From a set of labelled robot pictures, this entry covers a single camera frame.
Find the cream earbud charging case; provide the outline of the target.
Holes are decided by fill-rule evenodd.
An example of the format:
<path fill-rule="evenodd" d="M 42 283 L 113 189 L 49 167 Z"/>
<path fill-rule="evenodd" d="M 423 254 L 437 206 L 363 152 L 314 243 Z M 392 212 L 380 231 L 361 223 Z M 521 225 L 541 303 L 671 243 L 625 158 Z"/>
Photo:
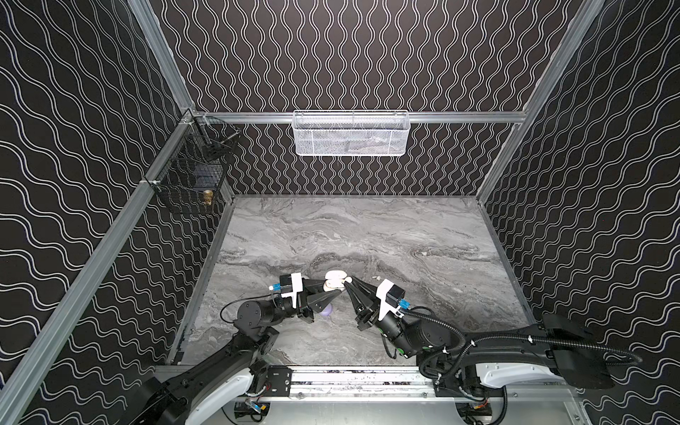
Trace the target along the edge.
<path fill-rule="evenodd" d="M 352 276 L 342 270 L 331 270 L 325 274 L 323 289 L 325 291 L 345 290 L 348 283 L 352 283 Z"/>

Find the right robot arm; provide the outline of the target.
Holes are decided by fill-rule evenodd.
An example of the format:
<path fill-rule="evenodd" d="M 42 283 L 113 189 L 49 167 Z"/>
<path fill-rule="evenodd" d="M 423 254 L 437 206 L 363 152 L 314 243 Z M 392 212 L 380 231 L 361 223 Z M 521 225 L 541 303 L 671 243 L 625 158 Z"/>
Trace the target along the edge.
<path fill-rule="evenodd" d="M 561 315 L 544 315 L 520 329 L 465 332 L 385 280 L 375 286 L 354 276 L 342 280 L 360 330 L 379 330 L 388 356 L 414 359 L 437 391 L 479 400 L 518 382 L 560 378 L 577 389 L 614 387 L 611 371 L 642 363 L 629 349 L 599 344 L 593 333 Z"/>

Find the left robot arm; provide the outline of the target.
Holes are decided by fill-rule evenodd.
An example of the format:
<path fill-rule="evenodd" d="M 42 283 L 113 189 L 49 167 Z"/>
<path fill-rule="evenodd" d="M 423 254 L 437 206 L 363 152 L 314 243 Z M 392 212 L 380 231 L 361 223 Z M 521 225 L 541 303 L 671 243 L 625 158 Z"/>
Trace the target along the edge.
<path fill-rule="evenodd" d="M 312 323 L 345 290 L 351 278 L 332 271 L 321 280 L 294 273 L 281 276 L 271 294 L 249 297 L 239 306 L 231 340 L 187 371 L 161 382 L 147 380 L 132 396 L 120 424 L 202 424 L 239 396 L 258 398 L 267 390 L 269 353 L 288 318 Z"/>

